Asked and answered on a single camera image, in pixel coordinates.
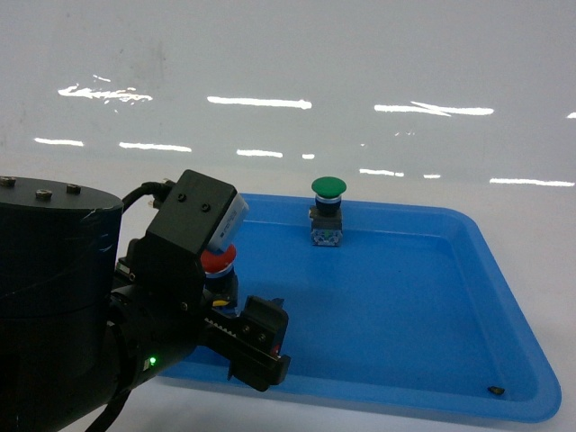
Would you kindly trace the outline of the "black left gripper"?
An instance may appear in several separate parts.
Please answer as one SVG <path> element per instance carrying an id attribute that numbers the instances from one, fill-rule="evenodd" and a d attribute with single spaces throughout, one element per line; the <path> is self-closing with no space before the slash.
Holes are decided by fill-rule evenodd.
<path id="1" fill-rule="evenodd" d="M 199 256 L 165 254 L 135 238 L 119 258 L 110 293 L 107 347 L 115 347 L 117 392 L 129 392 L 188 357 L 197 347 L 229 360 L 229 375 L 264 392 L 280 384 L 289 317 L 280 299 L 249 296 L 241 312 L 212 306 Z"/>

